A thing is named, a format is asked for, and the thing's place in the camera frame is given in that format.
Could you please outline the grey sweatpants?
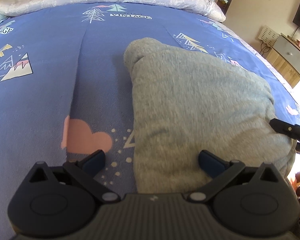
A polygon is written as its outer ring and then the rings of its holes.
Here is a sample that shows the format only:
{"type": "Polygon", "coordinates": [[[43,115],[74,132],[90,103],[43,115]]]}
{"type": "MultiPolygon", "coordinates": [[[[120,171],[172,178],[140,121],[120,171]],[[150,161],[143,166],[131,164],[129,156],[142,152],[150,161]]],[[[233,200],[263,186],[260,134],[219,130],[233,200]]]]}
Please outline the grey sweatpants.
{"type": "Polygon", "coordinates": [[[252,167],[270,162],[288,176],[296,141],[271,128],[274,98],[263,78],[153,38],[131,42],[124,64],[132,80],[139,193],[189,192],[208,183],[198,164],[202,150],[252,167]]]}

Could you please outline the blue patterned bed sheet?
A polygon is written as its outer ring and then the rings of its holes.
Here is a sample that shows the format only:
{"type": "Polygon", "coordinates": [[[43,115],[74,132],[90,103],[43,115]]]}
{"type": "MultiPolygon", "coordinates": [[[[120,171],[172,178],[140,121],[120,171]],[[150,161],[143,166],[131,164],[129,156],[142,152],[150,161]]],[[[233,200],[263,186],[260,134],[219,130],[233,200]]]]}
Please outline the blue patterned bed sheet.
{"type": "Polygon", "coordinates": [[[154,38],[206,52],[264,78],[276,116],[300,124],[289,85],[258,52],[205,16],[159,5],[70,4],[10,18],[0,25],[0,239],[16,189],[37,161],[50,166],[98,149],[97,180],[118,194],[136,191],[132,84],[123,54],[154,38]]]}

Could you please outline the white perforated wall box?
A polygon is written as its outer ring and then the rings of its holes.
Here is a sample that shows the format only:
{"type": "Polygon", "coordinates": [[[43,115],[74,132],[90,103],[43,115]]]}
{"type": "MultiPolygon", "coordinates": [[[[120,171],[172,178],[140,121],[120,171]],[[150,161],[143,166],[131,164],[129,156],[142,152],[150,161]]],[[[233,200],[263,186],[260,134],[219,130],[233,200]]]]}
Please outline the white perforated wall box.
{"type": "Polygon", "coordinates": [[[258,39],[265,43],[267,46],[273,47],[278,37],[279,34],[277,32],[265,25],[261,30],[258,39]]]}

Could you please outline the wood and grey cabinet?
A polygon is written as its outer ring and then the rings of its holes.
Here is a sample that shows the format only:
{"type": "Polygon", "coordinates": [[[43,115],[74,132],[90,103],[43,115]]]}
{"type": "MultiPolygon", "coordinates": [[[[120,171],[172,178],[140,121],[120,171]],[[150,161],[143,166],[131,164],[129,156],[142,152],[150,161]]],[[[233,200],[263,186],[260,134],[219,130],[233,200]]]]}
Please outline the wood and grey cabinet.
{"type": "Polygon", "coordinates": [[[268,53],[266,60],[294,88],[300,81],[300,47],[281,34],[268,53]]]}

